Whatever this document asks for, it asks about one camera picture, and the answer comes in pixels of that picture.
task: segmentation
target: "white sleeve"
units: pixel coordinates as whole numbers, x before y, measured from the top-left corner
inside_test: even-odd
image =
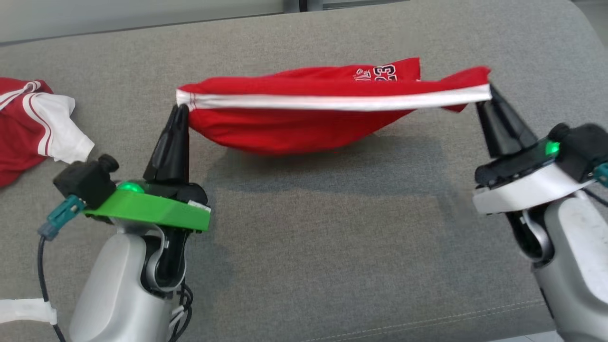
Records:
[[[34,112],[47,124],[50,130],[48,155],[55,161],[68,164],[86,161],[93,149],[93,142],[72,122],[74,99],[63,95],[39,92],[31,98]]]

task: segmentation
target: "black knob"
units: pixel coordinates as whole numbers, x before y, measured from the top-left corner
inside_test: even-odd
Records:
[[[105,173],[114,172],[119,168],[118,162],[111,155],[101,155],[98,161]]]
[[[568,134],[570,134],[570,127],[562,122],[551,129],[547,138],[555,142],[562,142]]]

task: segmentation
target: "couch seam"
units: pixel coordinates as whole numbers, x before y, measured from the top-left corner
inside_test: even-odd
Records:
[[[507,305],[503,305],[503,306],[491,307],[489,309],[484,309],[484,310],[459,313],[458,315],[451,315],[451,316],[445,316],[445,317],[439,317],[439,318],[425,319],[424,321],[416,321],[416,322],[411,322],[411,323],[395,324],[395,325],[392,325],[392,326],[385,326],[385,327],[374,328],[374,329],[367,329],[367,330],[361,330],[361,331],[355,331],[355,332],[341,333],[341,334],[338,334],[338,335],[312,338],[310,340],[303,340],[303,341],[300,341],[300,342],[320,341],[320,340],[326,340],[328,338],[344,337],[344,336],[348,336],[348,335],[355,335],[355,334],[358,334],[358,333],[364,333],[364,332],[370,332],[370,331],[384,330],[384,329],[390,329],[390,328],[402,327],[402,326],[411,326],[413,324],[439,321],[439,320],[442,320],[442,319],[461,317],[461,316],[466,316],[466,315],[472,315],[474,313],[492,311],[492,310],[502,309],[502,308],[505,308],[505,307],[511,307],[511,306],[521,305],[521,304],[537,303],[537,302],[542,302],[542,301],[540,299],[537,299],[537,300],[534,300],[534,301],[518,302],[518,303],[514,303],[514,304],[507,304]]]
[[[341,341],[355,340],[357,338],[363,338],[363,337],[369,337],[369,336],[375,336],[375,335],[382,335],[384,333],[401,332],[401,331],[405,331],[405,330],[412,330],[412,329],[418,329],[418,328],[424,328],[424,327],[438,326],[440,324],[447,324],[447,323],[466,321],[467,319],[475,319],[475,318],[487,317],[487,316],[492,316],[492,315],[498,315],[499,313],[505,313],[505,312],[515,311],[515,310],[522,310],[522,309],[527,309],[527,308],[530,308],[530,307],[536,307],[536,306],[542,306],[542,305],[543,304],[534,304],[534,305],[516,307],[515,309],[509,309],[509,310],[504,310],[504,311],[499,311],[499,312],[492,312],[492,313],[487,313],[485,315],[480,315],[480,316],[473,316],[473,317],[455,319],[455,320],[452,320],[452,321],[445,321],[445,322],[439,322],[439,323],[433,323],[433,324],[426,324],[426,325],[419,326],[419,327],[410,327],[410,328],[405,328],[405,329],[398,329],[398,330],[391,330],[391,331],[383,331],[383,332],[371,333],[369,335],[343,338],[341,340],[334,340],[332,342],[341,342]]]

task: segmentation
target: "green led light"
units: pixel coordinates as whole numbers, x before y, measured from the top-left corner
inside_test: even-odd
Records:
[[[545,154],[556,155],[559,152],[559,143],[555,141],[547,141],[547,145],[545,146]]]
[[[140,187],[138,184],[131,183],[131,182],[120,183],[120,185],[118,186],[118,189],[139,192],[141,194],[145,193],[145,191],[143,191],[142,187]]]

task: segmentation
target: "wall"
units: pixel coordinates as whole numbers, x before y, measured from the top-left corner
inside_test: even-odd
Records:
[[[0,43],[282,11],[283,0],[2,0]]]

